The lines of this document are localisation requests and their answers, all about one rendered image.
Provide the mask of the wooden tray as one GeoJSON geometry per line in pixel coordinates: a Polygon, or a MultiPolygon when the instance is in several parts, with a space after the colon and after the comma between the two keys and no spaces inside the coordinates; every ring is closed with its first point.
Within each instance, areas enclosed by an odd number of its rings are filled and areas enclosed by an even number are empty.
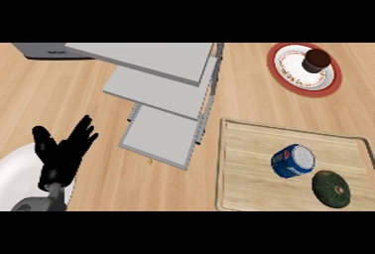
{"type": "Polygon", "coordinates": [[[346,211],[375,211],[375,150],[359,136],[334,135],[241,122],[220,124],[217,208],[222,210],[325,210],[312,191],[313,174],[282,178],[273,171],[273,154],[299,144],[315,156],[313,169],[346,179],[346,211]]]}

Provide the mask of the blue can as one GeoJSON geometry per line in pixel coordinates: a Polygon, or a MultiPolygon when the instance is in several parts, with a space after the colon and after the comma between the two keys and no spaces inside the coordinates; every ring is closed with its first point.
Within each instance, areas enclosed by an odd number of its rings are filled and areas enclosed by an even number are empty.
{"type": "Polygon", "coordinates": [[[299,177],[313,171],[315,155],[303,145],[293,144],[275,153],[272,167],[282,178],[299,177]]]}

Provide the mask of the dark green avocado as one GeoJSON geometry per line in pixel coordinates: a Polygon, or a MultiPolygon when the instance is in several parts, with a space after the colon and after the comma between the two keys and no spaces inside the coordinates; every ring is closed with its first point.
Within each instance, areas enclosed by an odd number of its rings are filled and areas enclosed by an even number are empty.
{"type": "Polygon", "coordinates": [[[319,171],[312,178],[312,191],[318,200],[331,208],[343,208],[352,200],[346,179],[333,171],[319,171]]]}

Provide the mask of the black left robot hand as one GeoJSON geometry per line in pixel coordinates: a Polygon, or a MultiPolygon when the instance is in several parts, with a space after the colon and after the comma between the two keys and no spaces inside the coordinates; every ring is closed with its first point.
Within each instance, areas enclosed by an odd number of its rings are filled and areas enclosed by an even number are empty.
{"type": "Polygon", "coordinates": [[[39,181],[42,191],[48,191],[52,184],[59,184],[65,188],[73,183],[83,157],[98,138],[92,123],[93,120],[86,115],[70,137],[61,143],[56,143],[49,130],[43,126],[33,128],[34,150],[43,162],[39,181]]]}

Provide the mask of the chocolate cupcake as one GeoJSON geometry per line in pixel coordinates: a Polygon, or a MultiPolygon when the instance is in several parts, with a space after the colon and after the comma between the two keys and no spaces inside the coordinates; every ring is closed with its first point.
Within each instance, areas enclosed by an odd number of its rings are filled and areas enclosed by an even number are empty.
{"type": "Polygon", "coordinates": [[[331,57],[327,51],[312,49],[304,54],[302,66],[310,73],[319,73],[331,64],[331,57]]]}

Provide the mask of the grey flat appliance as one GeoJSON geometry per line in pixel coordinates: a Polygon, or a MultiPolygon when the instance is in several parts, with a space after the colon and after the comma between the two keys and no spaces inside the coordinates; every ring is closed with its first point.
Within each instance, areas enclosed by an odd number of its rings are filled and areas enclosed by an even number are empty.
{"type": "Polygon", "coordinates": [[[74,61],[90,59],[90,57],[70,52],[64,43],[14,43],[14,46],[28,60],[74,61]]]}

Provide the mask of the grey tiered shelf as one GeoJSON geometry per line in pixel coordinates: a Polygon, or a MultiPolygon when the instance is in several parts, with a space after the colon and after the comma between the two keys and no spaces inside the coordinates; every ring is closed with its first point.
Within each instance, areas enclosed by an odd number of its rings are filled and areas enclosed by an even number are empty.
{"type": "Polygon", "coordinates": [[[214,102],[222,43],[68,43],[117,65],[102,91],[135,103],[120,147],[185,170],[214,102]]]}

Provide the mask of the red rimmed white plate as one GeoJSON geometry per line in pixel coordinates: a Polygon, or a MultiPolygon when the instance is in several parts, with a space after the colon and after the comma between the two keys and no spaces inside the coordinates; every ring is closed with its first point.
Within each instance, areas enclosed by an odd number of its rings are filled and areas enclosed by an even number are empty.
{"type": "Polygon", "coordinates": [[[268,67],[275,80],[288,91],[304,97],[321,98],[338,90],[343,73],[333,56],[330,66],[319,73],[304,70],[302,62],[312,49],[322,50],[310,43],[275,44],[268,54],[268,67]]]}

